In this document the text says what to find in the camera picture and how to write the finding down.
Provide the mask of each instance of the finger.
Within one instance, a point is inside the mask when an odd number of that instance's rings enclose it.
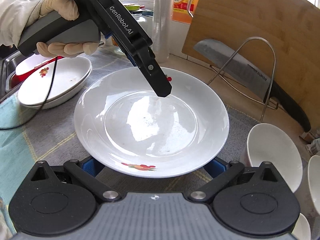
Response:
[[[56,55],[63,56],[63,57],[71,57],[72,58],[72,57],[76,57],[79,55],[79,53],[75,53],[75,54],[71,54],[71,55],[65,53],[64,47],[65,47],[64,43],[54,42],[48,46],[48,51],[52,54],[56,54]]]
[[[69,21],[79,17],[77,4],[73,0],[44,0],[40,8],[40,16],[53,10]]]
[[[83,52],[83,44],[82,43],[69,43],[64,47],[64,52],[72,55]]]
[[[87,42],[83,44],[83,50],[86,55],[91,55],[99,47],[99,43],[96,42]]]
[[[50,53],[48,51],[48,45],[43,42],[37,43],[37,50],[38,50],[39,54],[43,57],[53,58],[53,57],[57,56],[57,55]]]

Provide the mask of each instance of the cable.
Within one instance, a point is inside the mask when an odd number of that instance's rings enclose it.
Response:
[[[31,116],[27,121],[25,121],[24,123],[22,124],[19,124],[17,126],[13,126],[13,127],[7,127],[7,128],[2,128],[0,127],[0,131],[4,131],[4,130],[12,130],[12,129],[16,129],[16,128],[20,128],[22,127],[23,125],[27,124],[28,122],[30,122],[43,108],[44,104],[47,102],[47,99],[50,95],[50,92],[51,92],[51,89],[52,89],[52,86],[53,86],[53,80],[54,80],[54,75],[56,73],[56,67],[57,67],[57,61],[58,61],[58,57],[55,58],[55,61],[54,61],[54,67],[53,67],[53,72],[52,72],[52,79],[51,79],[51,84],[50,84],[50,88],[49,88],[49,91],[48,91],[48,94],[45,98],[45,100],[42,102],[40,108],[35,112],[35,114],[33,116]]]

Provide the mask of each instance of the cutting board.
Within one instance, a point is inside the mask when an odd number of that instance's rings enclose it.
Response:
[[[199,0],[182,52],[212,64],[193,49],[217,39],[236,50],[251,36],[267,39],[277,58],[276,82],[320,127],[320,10],[307,0]],[[239,52],[271,76],[267,44],[250,41]]]

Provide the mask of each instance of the knife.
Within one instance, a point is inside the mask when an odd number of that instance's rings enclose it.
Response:
[[[212,61],[217,68],[221,68],[235,52],[226,44],[214,39],[199,41],[193,48]],[[224,71],[266,102],[271,79],[249,60],[236,54]],[[271,88],[271,97],[277,99],[305,132],[310,131],[311,125],[306,113],[275,81]]]

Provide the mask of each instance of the plastic wrap roll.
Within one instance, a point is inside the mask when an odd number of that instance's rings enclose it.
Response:
[[[152,50],[158,63],[169,57],[169,29],[172,19],[173,0],[155,0],[152,28]]]

